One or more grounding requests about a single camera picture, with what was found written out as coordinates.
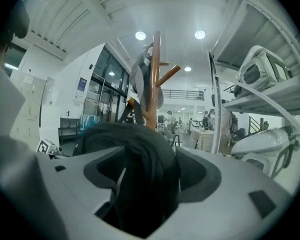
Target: railing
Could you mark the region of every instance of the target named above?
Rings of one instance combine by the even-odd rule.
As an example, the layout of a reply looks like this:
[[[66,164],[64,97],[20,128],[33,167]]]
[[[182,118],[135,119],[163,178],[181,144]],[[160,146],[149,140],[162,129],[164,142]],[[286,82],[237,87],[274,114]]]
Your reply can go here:
[[[251,134],[251,129],[254,130],[254,132],[256,133],[256,132],[260,132],[261,127],[260,127],[260,123],[258,123],[251,116],[249,116],[249,132],[248,132],[248,134]]]
[[[194,90],[170,90],[163,89],[163,97],[167,99],[183,99],[183,100],[198,100],[204,101],[204,92]]]
[[[227,93],[234,93],[234,90],[235,90],[235,86],[232,85],[230,87],[228,87],[227,89],[223,90],[224,92],[227,92]]]

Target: table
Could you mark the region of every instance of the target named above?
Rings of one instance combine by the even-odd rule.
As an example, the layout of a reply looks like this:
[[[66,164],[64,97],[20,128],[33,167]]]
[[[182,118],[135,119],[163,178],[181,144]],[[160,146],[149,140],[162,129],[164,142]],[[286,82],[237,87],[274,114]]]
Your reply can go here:
[[[213,130],[201,131],[199,128],[193,129],[190,138],[197,141],[197,150],[211,152],[214,133]]]

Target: wooden coat rack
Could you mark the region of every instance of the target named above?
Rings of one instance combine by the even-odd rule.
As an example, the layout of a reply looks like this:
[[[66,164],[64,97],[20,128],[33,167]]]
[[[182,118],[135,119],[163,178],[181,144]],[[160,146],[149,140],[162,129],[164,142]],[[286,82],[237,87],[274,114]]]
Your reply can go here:
[[[160,87],[181,69],[179,65],[175,65],[168,73],[166,73],[161,79],[159,79],[160,66],[169,66],[169,63],[160,62],[160,32],[157,31],[153,36],[149,104],[147,106],[148,110],[141,111],[143,117],[146,119],[146,126],[154,131],[156,130],[157,122],[158,87]],[[133,107],[135,100],[133,98],[130,98],[127,102]]]

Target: sign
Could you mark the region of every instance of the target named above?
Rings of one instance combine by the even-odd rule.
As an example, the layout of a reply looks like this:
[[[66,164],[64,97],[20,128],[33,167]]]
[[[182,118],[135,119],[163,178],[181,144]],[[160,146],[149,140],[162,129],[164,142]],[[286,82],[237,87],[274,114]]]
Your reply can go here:
[[[86,88],[87,80],[80,77],[79,83],[78,83],[78,88],[76,89],[76,96],[78,97],[83,97],[85,88]]]
[[[31,85],[33,80],[34,80],[34,78],[27,74],[27,75],[25,75],[22,83],[27,83],[27,84]]]

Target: glass door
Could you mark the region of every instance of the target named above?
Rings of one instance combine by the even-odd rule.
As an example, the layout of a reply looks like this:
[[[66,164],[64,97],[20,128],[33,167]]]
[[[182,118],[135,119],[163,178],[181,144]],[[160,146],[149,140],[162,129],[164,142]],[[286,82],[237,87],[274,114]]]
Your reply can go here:
[[[117,121],[118,114],[118,103],[120,100],[120,94],[116,91],[112,91],[112,99],[111,99],[111,113],[110,113],[110,123],[114,123]]]
[[[112,92],[113,91],[111,89],[105,86],[103,87],[97,115],[100,117],[100,122],[109,122]]]

